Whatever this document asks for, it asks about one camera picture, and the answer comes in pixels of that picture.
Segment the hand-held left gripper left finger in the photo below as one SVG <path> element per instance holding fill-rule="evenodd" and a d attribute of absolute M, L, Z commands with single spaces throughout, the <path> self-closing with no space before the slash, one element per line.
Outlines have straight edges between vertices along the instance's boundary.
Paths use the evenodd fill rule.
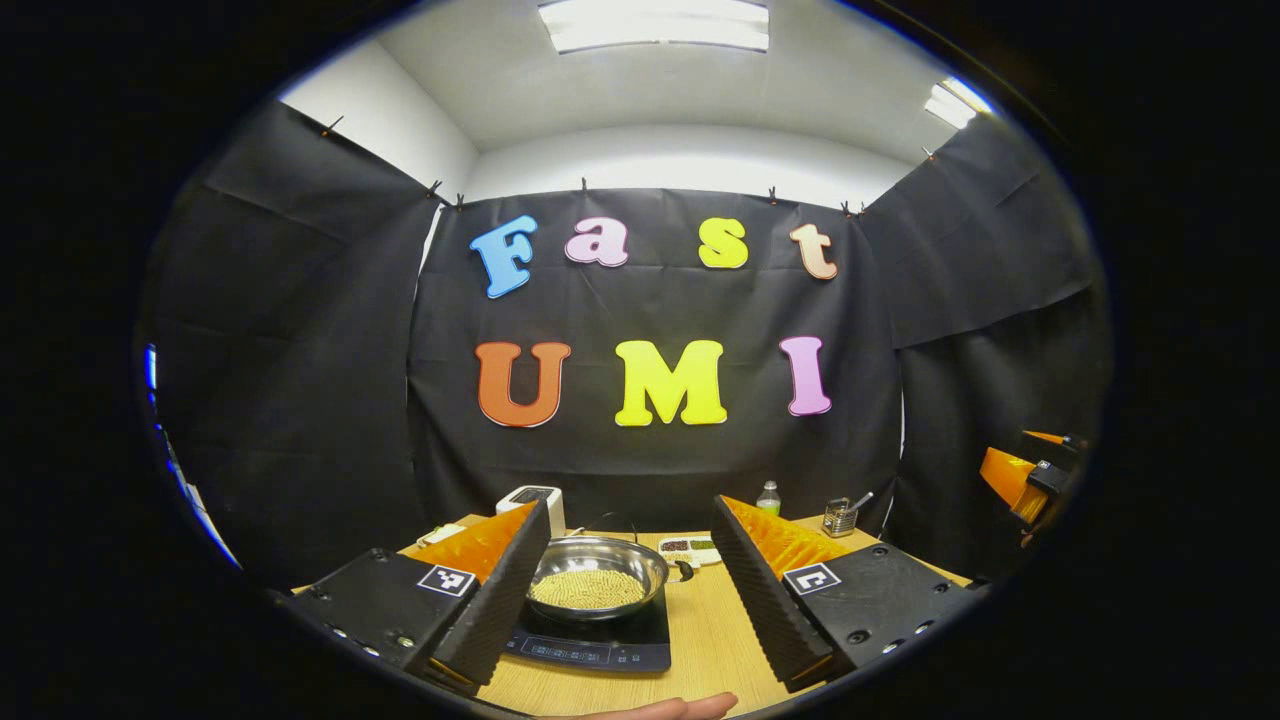
<path fill-rule="evenodd" d="M 488 684 L 550 541 L 547 502 L 489 518 L 415 556 L 371 548 L 287 607 L 374 661 L 449 688 Z"/>

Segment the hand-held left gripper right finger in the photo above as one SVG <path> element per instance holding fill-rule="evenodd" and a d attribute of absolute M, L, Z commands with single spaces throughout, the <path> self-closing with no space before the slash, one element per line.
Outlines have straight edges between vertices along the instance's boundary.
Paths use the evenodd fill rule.
<path fill-rule="evenodd" d="M 851 550 L 716 497 L 710 537 L 774 676 L 803 691 L 878 667 L 977 605 L 977 589 L 893 547 Z"/>

